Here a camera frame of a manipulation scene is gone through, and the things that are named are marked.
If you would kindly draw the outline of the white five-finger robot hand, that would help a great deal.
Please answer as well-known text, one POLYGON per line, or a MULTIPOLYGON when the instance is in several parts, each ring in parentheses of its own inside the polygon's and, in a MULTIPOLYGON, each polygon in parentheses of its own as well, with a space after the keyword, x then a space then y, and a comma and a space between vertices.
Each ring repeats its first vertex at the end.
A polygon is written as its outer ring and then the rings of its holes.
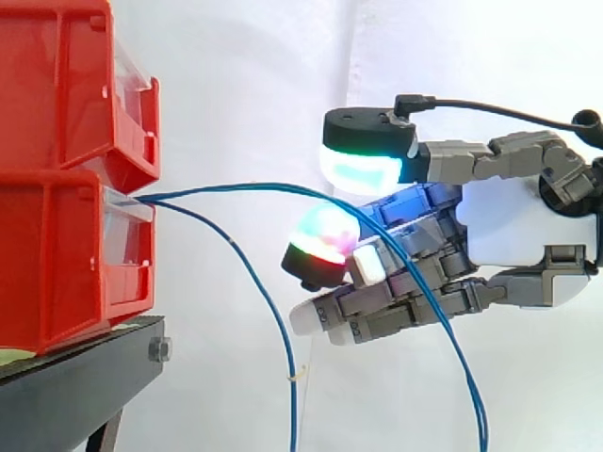
POLYGON ((602 161, 546 125, 486 143, 421 141, 415 107, 326 113, 321 163, 366 193, 349 213, 308 212, 282 267, 311 298, 293 331, 359 345, 494 304, 551 309, 602 267, 602 161))

